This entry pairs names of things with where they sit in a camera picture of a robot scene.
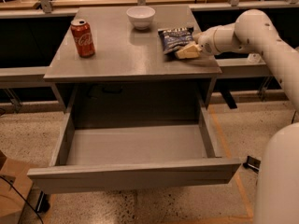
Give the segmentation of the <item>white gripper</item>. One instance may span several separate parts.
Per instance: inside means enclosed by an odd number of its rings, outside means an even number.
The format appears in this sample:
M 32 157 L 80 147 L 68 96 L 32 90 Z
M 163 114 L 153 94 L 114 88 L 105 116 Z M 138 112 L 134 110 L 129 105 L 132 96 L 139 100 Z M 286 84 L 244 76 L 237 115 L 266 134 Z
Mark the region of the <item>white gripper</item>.
M 218 31 L 219 26 L 207 29 L 204 32 L 193 34 L 193 40 L 185 47 L 175 52 L 178 59 L 192 59 L 200 56 L 201 50 L 206 55 L 219 55 L 221 52 L 217 49 L 215 42 L 215 35 Z

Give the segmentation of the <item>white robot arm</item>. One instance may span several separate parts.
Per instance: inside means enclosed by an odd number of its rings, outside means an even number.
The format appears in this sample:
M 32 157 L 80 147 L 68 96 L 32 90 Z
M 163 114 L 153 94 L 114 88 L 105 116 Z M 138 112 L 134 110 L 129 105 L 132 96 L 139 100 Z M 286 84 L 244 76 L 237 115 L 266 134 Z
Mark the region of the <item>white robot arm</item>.
M 180 59 L 224 52 L 257 53 L 299 111 L 299 52 L 284 42 L 261 10 L 243 12 L 234 23 L 212 27 L 176 51 Z M 253 224 L 299 224 L 299 123 L 268 142 L 258 173 Z

